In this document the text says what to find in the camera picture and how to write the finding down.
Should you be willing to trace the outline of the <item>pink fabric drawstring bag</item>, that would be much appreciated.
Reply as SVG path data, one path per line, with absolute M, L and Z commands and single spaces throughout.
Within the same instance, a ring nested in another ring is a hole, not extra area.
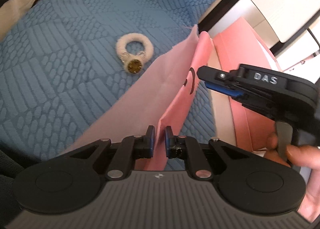
M 207 64 L 213 47 L 209 34 L 199 33 L 194 26 L 187 39 L 159 56 L 67 151 L 101 138 L 120 142 L 127 136 L 143 135 L 148 126 L 154 126 L 153 157 L 137 160 L 135 168 L 163 170 L 167 163 L 164 130 L 171 126 L 175 134 L 180 133 L 199 84 L 197 70 Z

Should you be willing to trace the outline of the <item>white bedside cabinet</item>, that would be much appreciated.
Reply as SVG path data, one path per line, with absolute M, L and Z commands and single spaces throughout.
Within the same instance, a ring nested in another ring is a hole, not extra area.
M 275 56 L 306 35 L 310 42 L 303 45 L 310 54 L 319 50 L 319 40 L 309 30 L 319 17 L 319 0 L 251 0 L 276 35 L 271 47 Z

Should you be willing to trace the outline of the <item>pink cardboard box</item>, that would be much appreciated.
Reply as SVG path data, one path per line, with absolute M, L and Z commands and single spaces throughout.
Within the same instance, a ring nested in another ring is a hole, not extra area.
M 280 121 L 292 129 L 291 143 L 307 136 L 300 149 L 308 159 L 319 160 L 319 119 L 315 112 L 319 90 L 312 82 L 280 70 L 276 59 L 258 34 L 239 18 L 217 34 L 214 46 L 220 69 L 206 72 L 206 87 L 229 96 L 238 148 L 213 143 L 222 154 L 226 169 L 217 182 L 221 195 L 238 209 L 276 219 L 288 214 L 290 228 L 301 227 L 297 219 L 312 217 L 311 228 L 319 228 L 319 199 L 307 200 L 313 182 L 319 182 L 319 169 L 313 168 L 308 182 L 298 172 L 298 163 L 285 166 L 245 152 L 245 141 L 261 143 Z

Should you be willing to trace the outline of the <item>blue quilted bed cover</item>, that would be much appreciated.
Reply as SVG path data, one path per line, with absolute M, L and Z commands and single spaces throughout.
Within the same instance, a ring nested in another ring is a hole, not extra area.
M 40 0 L 1 42 L 1 147 L 57 156 L 138 79 L 116 54 L 122 35 L 146 35 L 157 58 L 213 1 Z

